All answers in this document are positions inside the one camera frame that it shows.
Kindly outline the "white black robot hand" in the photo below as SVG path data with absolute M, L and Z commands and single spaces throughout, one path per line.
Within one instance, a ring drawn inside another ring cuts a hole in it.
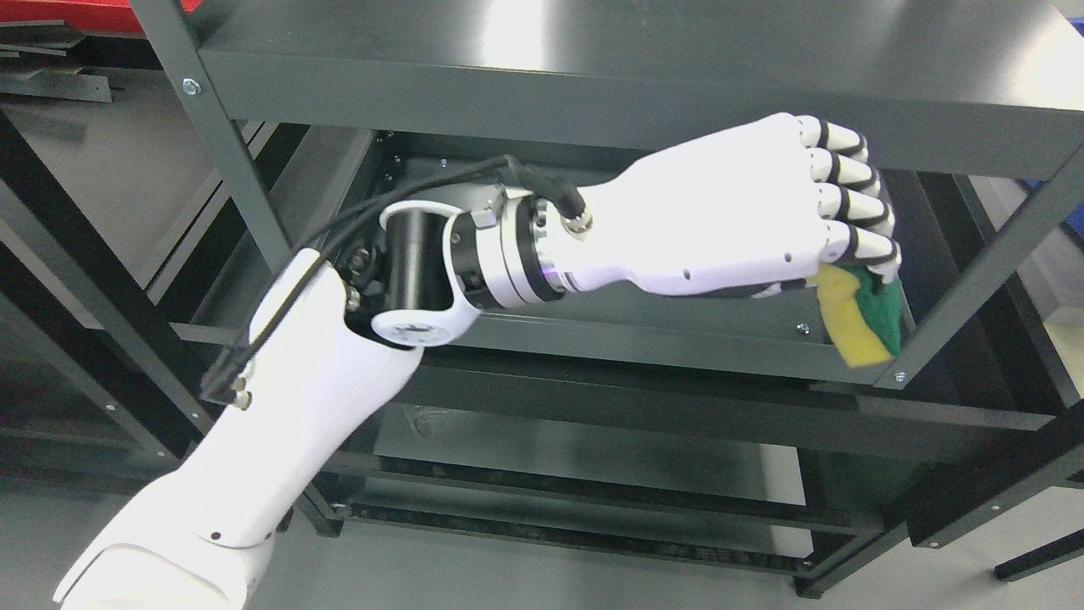
M 867 140 L 809 115 L 773 114 L 651 153 L 581 189 L 584 233 L 539 241 L 570 293 L 630 282 L 689 297 L 810 280 L 821 263 L 898 278 L 895 215 Z

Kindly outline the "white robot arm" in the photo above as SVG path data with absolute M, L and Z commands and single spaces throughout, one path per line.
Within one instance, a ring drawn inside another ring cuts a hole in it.
M 341 215 L 378 220 L 390 308 L 349 324 L 354 290 L 305 247 L 258 306 L 238 352 L 205 379 L 225 410 L 175 472 L 143 486 L 59 582 L 63 609 L 244 609 L 274 531 L 341 441 L 402 390 L 423 349 L 472 328 L 476 288 L 501 308 L 559 297 L 542 241 L 591 228 L 580 194 L 434 189 Z

